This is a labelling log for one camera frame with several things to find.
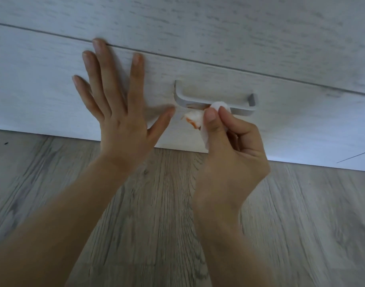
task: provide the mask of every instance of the white tissue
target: white tissue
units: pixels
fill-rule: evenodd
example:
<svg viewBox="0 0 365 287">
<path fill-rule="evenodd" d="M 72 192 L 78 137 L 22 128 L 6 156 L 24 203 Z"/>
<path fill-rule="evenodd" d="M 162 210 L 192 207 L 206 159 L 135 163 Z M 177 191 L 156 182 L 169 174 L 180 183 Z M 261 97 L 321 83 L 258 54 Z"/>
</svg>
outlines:
<svg viewBox="0 0 365 287">
<path fill-rule="evenodd" d="M 224 102 L 214 102 L 211 106 L 211 108 L 214 108 L 216 111 L 219 110 L 220 107 L 224 107 L 228 112 L 230 111 L 229 106 Z M 184 118 L 186 121 L 193 125 L 195 129 L 199 129 L 201 133 L 201 138 L 204 141 L 205 148 L 209 149 L 208 144 L 208 130 L 206 129 L 204 125 L 204 112 L 203 111 L 191 111 L 189 113 L 186 113 L 184 115 Z"/>
</svg>

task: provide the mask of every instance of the hand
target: hand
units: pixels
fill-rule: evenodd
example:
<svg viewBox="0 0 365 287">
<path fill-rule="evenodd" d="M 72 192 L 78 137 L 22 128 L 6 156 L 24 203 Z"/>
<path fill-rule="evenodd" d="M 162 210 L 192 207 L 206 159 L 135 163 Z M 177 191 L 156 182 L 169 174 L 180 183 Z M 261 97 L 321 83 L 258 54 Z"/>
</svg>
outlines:
<svg viewBox="0 0 365 287">
<path fill-rule="evenodd" d="M 132 171 L 153 149 L 175 108 L 168 108 L 148 130 L 143 116 L 144 58 L 133 55 L 126 105 L 110 49 L 102 39 L 94 39 L 93 46 L 96 54 L 83 52 L 89 83 L 78 76 L 72 80 L 84 105 L 100 123 L 100 157 Z"/>
<path fill-rule="evenodd" d="M 203 225 L 218 229 L 218 223 L 235 226 L 243 202 L 270 172 L 261 135 L 256 125 L 235 118 L 224 107 L 218 112 L 208 108 L 204 124 L 209 155 L 193 196 L 196 229 Z"/>
</svg>

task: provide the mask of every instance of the finger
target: finger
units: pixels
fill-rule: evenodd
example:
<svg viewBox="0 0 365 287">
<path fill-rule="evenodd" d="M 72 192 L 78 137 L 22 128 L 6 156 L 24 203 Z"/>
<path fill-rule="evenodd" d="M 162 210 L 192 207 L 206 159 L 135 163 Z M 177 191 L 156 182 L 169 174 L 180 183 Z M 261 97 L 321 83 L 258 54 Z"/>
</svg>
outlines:
<svg viewBox="0 0 365 287">
<path fill-rule="evenodd" d="M 152 147 L 154 147 L 165 129 L 168 127 L 170 119 L 176 112 L 175 107 L 170 107 L 163 112 L 156 122 L 148 129 L 148 140 Z"/>
<path fill-rule="evenodd" d="M 86 108 L 99 122 L 102 122 L 104 120 L 104 115 L 91 95 L 91 87 L 89 84 L 77 75 L 72 77 L 72 81 Z"/>
<path fill-rule="evenodd" d="M 228 136 L 230 145 L 233 147 L 233 149 L 239 151 L 238 136 L 230 130 L 226 132 L 226 135 Z"/>
<path fill-rule="evenodd" d="M 218 113 L 224 125 L 239 137 L 241 151 L 244 149 L 251 149 L 265 153 L 261 134 L 256 125 L 237 119 L 224 107 L 220 107 Z"/>
<path fill-rule="evenodd" d="M 144 108 L 144 57 L 135 53 L 132 59 L 128 91 L 128 115 L 141 116 Z"/>
<path fill-rule="evenodd" d="M 224 147 L 231 147 L 218 112 L 208 108 L 204 112 L 204 125 L 208 130 L 209 154 Z"/>
<path fill-rule="evenodd" d="M 103 39 L 92 41 L 101 71 L 104 94 L 112 110 L 112 114 L 121 117 L 127 113 L 127 107 L 121 93 L 118 74 L 113 54 Z"/>
<path fill-rule="evenodd" d="M 111 116 L 111 109 L 104 95 L 98 59 L 96 58 L 96 55 L 91 51 L 84 51 L 82 56 L 84 66 L 88 73 L 89 84 L 91 85 L 93 98 L 104 116 L 109 117 Z"/>
</svg>

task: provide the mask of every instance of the floor plank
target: floor plank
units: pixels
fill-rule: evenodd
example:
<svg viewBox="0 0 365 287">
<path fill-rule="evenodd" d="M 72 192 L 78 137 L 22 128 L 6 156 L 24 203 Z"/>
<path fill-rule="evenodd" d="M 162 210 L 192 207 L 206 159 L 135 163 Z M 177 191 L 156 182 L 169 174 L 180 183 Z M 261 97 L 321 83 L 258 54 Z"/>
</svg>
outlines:
<svg viewBox="0 0 365 287">
<path fill-rule="evenodd" d="M 98 142 L 0 131 L 0 240 L 98 152 Z M 67 285 L 210 286 L 191 208 L 205 157 L 155 149 L 112 199 Z M 271 162 L 241 223 L 278 286 L 365 286 L 365 172 Z"/>
</svg>

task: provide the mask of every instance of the forearm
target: forearm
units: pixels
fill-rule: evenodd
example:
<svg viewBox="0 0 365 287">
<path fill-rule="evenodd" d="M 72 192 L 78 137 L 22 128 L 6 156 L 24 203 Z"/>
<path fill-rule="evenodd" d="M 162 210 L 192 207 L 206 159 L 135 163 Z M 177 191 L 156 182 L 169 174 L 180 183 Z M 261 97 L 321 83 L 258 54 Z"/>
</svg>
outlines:
<svg viewBox="0 0 365 287">
<path fill-rule="evenodd" d="M 236 218 L 211 215 L 209 221 L 198 217 L 195 215 L 196 231 L 213 287 L 271 286 L 269 271 L 254 254 Z"/>
<path fill-rule="evenodd" d="M 0 244 L 0 285 L 61 285 L 128 176 L 100 159 Z"/>
</svg>

